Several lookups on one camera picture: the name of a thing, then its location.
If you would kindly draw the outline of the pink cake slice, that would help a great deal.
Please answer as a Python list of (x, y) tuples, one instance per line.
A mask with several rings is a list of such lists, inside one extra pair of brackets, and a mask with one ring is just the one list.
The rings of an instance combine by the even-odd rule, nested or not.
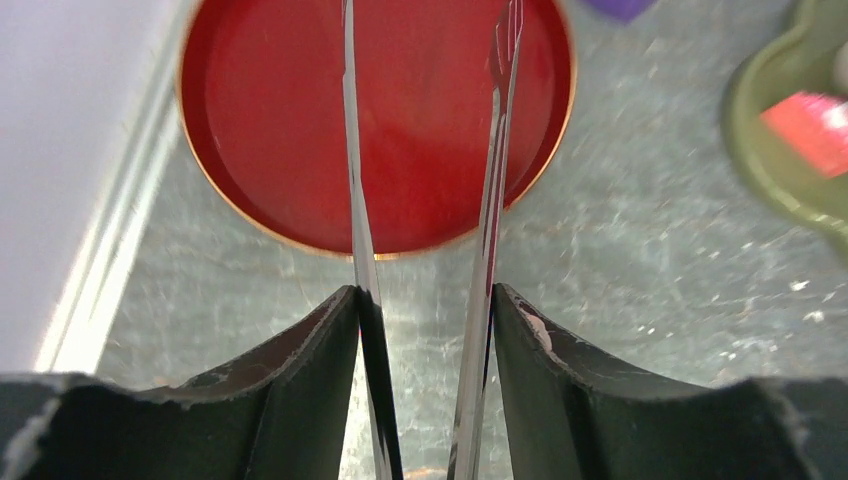
[(800, 91), (760, 114), (762, 121), (818, 173), (847, 173), (847, 100)]

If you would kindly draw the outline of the metal tongs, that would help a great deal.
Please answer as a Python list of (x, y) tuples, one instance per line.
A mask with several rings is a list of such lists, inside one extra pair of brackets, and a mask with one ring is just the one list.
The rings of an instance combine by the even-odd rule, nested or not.
[[(447, 476), (450, 479), (475, 479), (479, 475), (486, 378), (493, 328), (491, 304), (499, 238), (498, 227), (504, 205), (514, 88), (524, 20), (523, 2), (507, 2), (495, 25), (489, 54), (490, 76), (493, 81), (491, 128), (447, 469)], [(360, 338), (368, 388), (375, 474), (379, 479), (400, 479), (403, 476), (403, 468), (398, 444), (385, 325), (362, 179), (354, 7), (350, 1), (343, 4), (343, 25), (345, 70), (342, 85), (352, 220), (352, 255), (357, 286)]]

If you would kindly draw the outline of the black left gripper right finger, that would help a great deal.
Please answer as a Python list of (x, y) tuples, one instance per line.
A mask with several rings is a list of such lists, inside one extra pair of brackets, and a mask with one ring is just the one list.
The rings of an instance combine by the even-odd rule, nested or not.
[(505, 284), (494, 338), (518, 479), (843, 479), (847, 382), (710, 389), (628, 363)]

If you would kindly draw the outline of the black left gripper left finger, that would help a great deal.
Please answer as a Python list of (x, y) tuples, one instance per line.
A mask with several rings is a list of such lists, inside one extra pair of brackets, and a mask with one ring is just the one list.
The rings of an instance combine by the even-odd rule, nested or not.
[(1, 378), (5, 479), (334, 479), (358, 342), (355, 291), (177, 387)]

